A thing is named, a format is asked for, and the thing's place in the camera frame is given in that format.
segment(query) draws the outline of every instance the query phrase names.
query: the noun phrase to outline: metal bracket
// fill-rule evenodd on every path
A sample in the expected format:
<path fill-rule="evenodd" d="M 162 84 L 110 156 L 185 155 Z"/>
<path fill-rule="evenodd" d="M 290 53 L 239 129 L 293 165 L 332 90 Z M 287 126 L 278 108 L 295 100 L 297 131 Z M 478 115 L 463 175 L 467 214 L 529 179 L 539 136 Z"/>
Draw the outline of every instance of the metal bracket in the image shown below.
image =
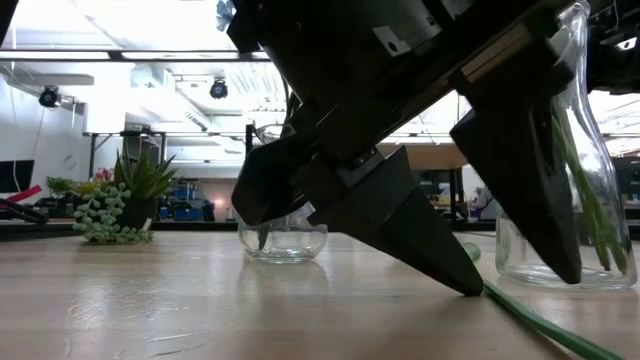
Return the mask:
<path fill-rule="evenodd" d="M 107 137 L 106 137 L 104 140 L 100 141 L 100 144 L 98 144 L 98 145 L 94 148 L 94 151 L 98 151 L 98 149 L 100 149 L 100 147 L 102 147 L 102 145 L 104 145 L 104 143 L 106 143 L 106 142 L 107 142 L 107 140 L 111 139 L 111 137 L 112 137 L 112 136 L 113 136 L 113 134 L 109 134 L 109 135 L 107 135 Z"/>

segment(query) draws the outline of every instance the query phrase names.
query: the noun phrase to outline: green stem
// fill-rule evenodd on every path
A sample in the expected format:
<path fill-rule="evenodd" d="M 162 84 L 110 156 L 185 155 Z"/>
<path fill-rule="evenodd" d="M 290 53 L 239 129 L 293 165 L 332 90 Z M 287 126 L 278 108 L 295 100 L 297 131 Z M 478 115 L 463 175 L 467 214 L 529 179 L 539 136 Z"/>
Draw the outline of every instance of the green stem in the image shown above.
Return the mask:
<path fill-rule="evenodd" d="M 609 252 L 607 251 L 607 248 L 609 248 L 613 254 L 618 270 L 624 274 L 627 271 L 627 257 L 622 245 L 618 242 L 616 229 L 611 224 L 595 191 L 591 187 L 589 178 L 580 165 L 577 152 L 575 149 L 570 149 L 567 146 L 568 140 L 564 135 L 562 126 L 555 116 L 555 112 L 552 116 L 552 126 L 554 144 L 557 146 L 562 158 L 565 160 L 569 170 L 573 174 L 580 196 L 580 201 L 582 203 L 582 210 L 585 215 L 587 228 L 593 241 L 596 254 L 598 255 L 598 259 L 600 260 L 600 264 L 605 268 L 605 270 L 610 270 L 611 264 Z"/>
<path fill-rule="evenodd" d="M 484 290 L 493 301 L 520 320 L 525 326 L 549 337 L 582 358 L 589 360 L 623 360 L 623 357 L 567 331 L 527 309 L 489 281 L 485 280 Z"/>

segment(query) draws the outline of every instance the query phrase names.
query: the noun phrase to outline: clear glass jar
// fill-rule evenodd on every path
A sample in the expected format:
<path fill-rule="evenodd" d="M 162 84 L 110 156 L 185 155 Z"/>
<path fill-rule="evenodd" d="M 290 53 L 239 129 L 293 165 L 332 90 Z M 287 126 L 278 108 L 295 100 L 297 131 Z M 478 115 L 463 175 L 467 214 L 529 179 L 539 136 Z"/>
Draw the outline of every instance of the clear glass jar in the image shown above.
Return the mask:
<path fill-rule="evenodd" d="M 496 220 L 496 267 L 502 275 L 543 286 L 620 289 L 636 283 L 636 265 L 613 164 L 587 97 L 588 14 L 589 5 L 577 1 L 559 16 L 569 39 L 561 56 L 574 67 L 575 78 L 550 100 L 554 150 L 565 162 L 573 197 L 581 282 L 564 283 L 502 209 Z"/>
<path fill-rule="evenodd" d="M 258 226 L 238 223 L 240 242 L 251 259 L 269 263 L 301 263 L 316 257 L 327 243 L 325 225 L 311 225 L 307 203 L 293 213 Z"/>

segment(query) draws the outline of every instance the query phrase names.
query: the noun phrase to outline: string of pearls plant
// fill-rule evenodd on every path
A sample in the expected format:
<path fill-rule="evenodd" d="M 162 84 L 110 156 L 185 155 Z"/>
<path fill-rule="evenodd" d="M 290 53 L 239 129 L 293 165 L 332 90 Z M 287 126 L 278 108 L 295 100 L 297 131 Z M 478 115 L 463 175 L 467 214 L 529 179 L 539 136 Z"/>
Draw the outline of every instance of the string of pearls plant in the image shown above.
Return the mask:
<path fill-rule="evenodd" d="M 74 224 L 73 229 L 82 231 L 85 239 L 99 244 L 153 241 L 153 233 L 150 231 L 126 226 L 121 228 L 116 224 L 116 217 L 122 214 L 125 207 L 122 199 L 131 197 L 131 191 L 125 190 L 125 187 L 124 183 L 120 183 L 118 187 L 96 187 L 93 193 L 84 195 L 82 200 L 86 203 L 78 206 L 73 214 L 81 222 Z"/>

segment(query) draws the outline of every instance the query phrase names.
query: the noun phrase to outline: light wood tabletop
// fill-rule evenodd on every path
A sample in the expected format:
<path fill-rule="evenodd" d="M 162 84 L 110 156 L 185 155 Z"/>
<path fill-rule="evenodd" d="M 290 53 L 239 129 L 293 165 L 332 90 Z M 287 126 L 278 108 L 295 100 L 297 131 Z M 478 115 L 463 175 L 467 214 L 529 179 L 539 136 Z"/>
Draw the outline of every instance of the light wood tabletop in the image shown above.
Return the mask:
<path fill-rule="evenodd" d="M 640 359 L 638 288 L 568 293 L 499 279 L 549 320 Z M 303 265 L 246 260 L 233 233 L 0 243 L 0 359 L 570 359 L 486 297 L 462 298 L 343 235 Z"/>

